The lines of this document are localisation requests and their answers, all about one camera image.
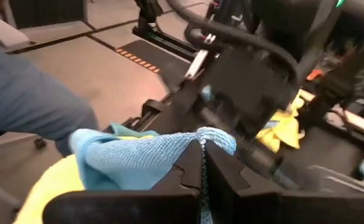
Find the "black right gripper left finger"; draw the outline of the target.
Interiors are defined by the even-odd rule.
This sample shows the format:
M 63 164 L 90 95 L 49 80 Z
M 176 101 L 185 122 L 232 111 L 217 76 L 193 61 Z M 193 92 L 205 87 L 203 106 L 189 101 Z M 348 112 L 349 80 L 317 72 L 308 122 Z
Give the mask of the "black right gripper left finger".
M 150 190 L 86 190 L 51 200 L 43 224 L 199 224 L 202 148 L 192 141 Z

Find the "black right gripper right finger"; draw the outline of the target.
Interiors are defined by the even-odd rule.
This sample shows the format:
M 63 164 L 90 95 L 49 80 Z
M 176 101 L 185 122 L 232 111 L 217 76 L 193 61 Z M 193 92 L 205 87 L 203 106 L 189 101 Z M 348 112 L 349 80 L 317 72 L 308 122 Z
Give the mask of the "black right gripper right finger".
M 364 224 L 364 194 L 284 190 L 213 142 L 205 157 L 215 224 Z

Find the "yellow microfiber towel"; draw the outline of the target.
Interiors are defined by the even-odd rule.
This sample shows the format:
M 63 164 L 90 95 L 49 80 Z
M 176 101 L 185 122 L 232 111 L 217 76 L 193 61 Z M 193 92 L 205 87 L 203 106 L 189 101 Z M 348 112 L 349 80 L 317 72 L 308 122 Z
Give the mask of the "yellow microfiber towel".
M 87 190 L 78 171 L 76 156 L 59 160 L 50 166 L 30 190 L 13 224 L 43 224 L 45 206 L 67 192 Z
M 268 124 L 256 135 L 257 140 L 275 153 L 278 152 L 282 143 L 299 149 L 299 140 L 305 136 L 305 132 L 299 131 L 299 122 L 296 117 L 299 115 L 297 110 L 302 108 L 304 103 L 301 91 L 298 91 L 292 101 L 291 111 L 278 110 L 275 112 Z

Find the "clear plastic basket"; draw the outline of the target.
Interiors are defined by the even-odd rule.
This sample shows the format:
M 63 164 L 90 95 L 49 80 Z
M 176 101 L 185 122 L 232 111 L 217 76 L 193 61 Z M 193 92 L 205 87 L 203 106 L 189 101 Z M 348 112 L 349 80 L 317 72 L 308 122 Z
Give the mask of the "clear plastic basket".
M 335 193 L 363 193 L 364 182 L 322 166 L 307 168 L 311 190 Z

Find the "black floor mat orange stripes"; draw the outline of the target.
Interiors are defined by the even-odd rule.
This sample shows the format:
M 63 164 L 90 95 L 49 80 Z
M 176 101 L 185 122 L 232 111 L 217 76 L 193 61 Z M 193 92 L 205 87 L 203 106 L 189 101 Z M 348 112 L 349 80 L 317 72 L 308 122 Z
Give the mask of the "black floor mat orange stripes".
M 115 52 L 162 77 L 164 82 L 179 85 L 190 64 L 144 40 L 116 48 Z

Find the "wooden table side board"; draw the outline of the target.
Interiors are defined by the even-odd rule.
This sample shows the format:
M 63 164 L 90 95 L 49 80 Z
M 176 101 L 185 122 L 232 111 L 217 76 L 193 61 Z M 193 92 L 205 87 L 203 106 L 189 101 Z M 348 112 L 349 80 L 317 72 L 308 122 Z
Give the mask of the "wooden table side board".
M 354 127 L 364 132 L 364 118 L 361 116 L 351 113 L 350 111 L 342 109 L 339 105 L 335 105 L 332 111 L 336 111 L 337 114 L 342 115 L 347 121 Z

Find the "person's leg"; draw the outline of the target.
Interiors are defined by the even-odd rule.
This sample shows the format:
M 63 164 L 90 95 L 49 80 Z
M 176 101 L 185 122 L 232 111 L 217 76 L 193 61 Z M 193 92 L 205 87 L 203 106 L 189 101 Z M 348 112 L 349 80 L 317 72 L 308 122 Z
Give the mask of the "person's leg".
M 66 157 L 70 135 L 82 128 L 99 128 L 85 99 L 26 59 L 0 51 L 0 132 L 39 135 Z

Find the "dark cabinet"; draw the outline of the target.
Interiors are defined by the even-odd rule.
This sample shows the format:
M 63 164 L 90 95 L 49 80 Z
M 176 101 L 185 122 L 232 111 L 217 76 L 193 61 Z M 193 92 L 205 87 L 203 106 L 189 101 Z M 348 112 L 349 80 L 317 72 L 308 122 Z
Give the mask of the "dark cabinet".
M 86 0 L 9 0 L 19 29 L 86 19 Z

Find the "black floor stand frame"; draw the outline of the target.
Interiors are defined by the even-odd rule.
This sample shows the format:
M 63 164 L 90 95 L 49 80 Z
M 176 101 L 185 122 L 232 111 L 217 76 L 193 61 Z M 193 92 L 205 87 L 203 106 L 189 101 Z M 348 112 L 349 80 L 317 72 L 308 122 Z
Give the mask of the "black floor stand frame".
M 139 8 L 138 23 L 133 34 L 188 61 L 192 61 L 198 49 L 163 32 L 157 17 L 164 11 L 157 0 L 134 0 Z

